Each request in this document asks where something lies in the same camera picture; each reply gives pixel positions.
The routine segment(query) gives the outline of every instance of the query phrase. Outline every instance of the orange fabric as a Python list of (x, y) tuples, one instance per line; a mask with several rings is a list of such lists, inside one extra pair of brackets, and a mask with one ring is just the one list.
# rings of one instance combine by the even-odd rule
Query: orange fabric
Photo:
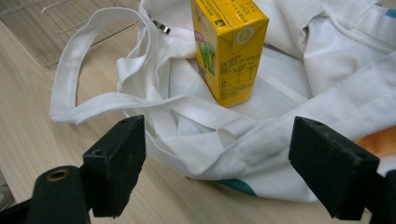
[(396, 153), (396, 125), (366, 135), (355, 143), (378, 157)]

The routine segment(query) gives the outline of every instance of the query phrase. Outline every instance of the wooden table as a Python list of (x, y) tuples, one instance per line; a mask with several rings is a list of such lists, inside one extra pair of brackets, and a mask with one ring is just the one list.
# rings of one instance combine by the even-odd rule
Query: wooden table
[[(81, 70), (78, 102), (117, 85), (116, 60), (128, 53), (136, 29), (127, 29), (89, 51)], [(0, 22), (0, 169), (17, 203), (31, 197), (35, 179), (61, 165), (82, 164), (82, 154), (119, 120), (110, 112), (75, 126), (49, 119), (56, 67), (41, 66)], [(366, 212), (360, 222), (368, 223)], [(116, 218), (92, 223), (345, 223), (320, 203), (247, 196), (217, 182), (182, 177), (151, 158), (131, 200)]]

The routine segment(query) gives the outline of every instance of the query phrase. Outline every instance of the drink carton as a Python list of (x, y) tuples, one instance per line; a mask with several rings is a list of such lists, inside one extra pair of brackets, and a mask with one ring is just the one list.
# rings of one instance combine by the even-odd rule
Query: drink carton
[(269, 19), (251, 0), (191, 0), (199, 73), (220, 105), (250, 98)]

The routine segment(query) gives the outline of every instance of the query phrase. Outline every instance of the white tote bag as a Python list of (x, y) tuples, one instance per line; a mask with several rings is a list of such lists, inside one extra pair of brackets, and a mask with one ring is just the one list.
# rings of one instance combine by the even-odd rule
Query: white tote bag
[[(146, 0), (139, 12), (97, 11), (70, 39), (50, 118), (79, 124), (116, 109), (144, 114), (148, 154), (176, 172), (262, 197), (315, 200), (288, 161), (294, 118), (319, 120), (350, 139), (396, 124), (396, 22), (370, 1), (256, 3), (270, 18), (271, 46), (249, 101), (219, 106), (198, 75), (190, 1)], [(82, 59), (100, 29), (119, 19), (138, 20), (139, 35), (117, 61), (118, 91), (76, 105)]]

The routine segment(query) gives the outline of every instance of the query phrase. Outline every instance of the white strap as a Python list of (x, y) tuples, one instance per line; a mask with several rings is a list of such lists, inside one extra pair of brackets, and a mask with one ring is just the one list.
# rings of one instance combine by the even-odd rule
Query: white strap
[(165, 100), (150, 101), (125, 93), (108, 92), (76, 106), (81, 62), (101, 28), (110, 21), (118, 19), (132, 19), (140, 22), (140, 39), (137, 47), (130, 54), (130, 56), (135, 56), (132, 60), (134, 64), (130, 64), (128, 67), (119, 67), (121, 71), (120, 84), (145, 65), (151, 48), (153, 48), (155, 35), (159, 35), (159, 31), (151, 20), (127, 8), (112, 7), (97, 11), (92, 15), (89, 22), (75, 33), (64, 49), (52, 90), (49, 109), (51, 119), (78, 124), (110, 110), (159, 106), (171, 108), (186, 118), (208, 128), (225, 129), (236, 136), (246, 133), (258, 124), (257, 121), (246, 116), (192, 96), (178, 96)]

